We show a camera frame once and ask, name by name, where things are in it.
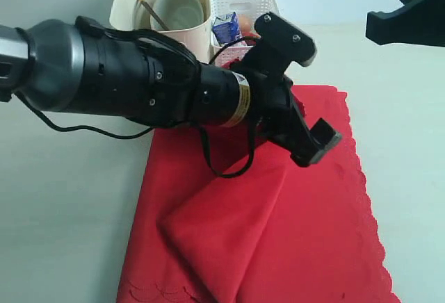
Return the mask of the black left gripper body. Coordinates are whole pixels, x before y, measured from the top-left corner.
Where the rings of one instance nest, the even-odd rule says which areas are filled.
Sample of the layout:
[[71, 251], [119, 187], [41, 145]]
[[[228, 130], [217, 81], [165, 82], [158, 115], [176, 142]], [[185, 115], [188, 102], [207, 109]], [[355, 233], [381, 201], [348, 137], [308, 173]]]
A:
[[297, 150], [306, 140], [306, 125], [291, 80], [285, 75], [291, 59], [266, 42], [257, 42], [239, 63], [252, 89], [249, 116], [258, 117], [260, 135], [286, 149]]

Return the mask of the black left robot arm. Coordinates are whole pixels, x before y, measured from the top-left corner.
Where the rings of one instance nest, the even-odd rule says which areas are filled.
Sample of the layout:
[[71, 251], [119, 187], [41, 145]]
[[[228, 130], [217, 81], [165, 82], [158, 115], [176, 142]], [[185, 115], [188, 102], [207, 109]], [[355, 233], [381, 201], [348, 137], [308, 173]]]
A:
[[245, 124], [248, 146], [265, 139], [300, 167], [319, 162], [341, 135], [325, 120], [307, 126], [287, 67], [312, 63], [310, 36], [274, 13], [254, 24], [254, 46], [227, 69], [200, 62], [182, 43], [148, 29], [119, 31], [88, 17], [1, 27], [1, 100], [46, 112], [120, 116], [148, 130], [187, 124], [210, 154], [208, 126]]

